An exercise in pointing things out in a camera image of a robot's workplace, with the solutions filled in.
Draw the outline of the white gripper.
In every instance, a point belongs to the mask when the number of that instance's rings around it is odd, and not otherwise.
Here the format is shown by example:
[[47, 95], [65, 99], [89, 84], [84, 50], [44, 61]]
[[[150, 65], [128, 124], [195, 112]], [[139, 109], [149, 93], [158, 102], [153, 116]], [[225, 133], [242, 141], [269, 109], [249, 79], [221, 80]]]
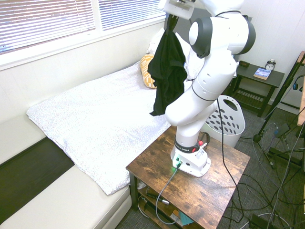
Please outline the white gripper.
[[169, 13], [166, 22], [166, 30], [174, 30], [178, 22], [178, 17], [186, 20], [190, 19], [193, 14], [194, 7], [194, 0], [160, 0], [159, 8], [166, 13]]

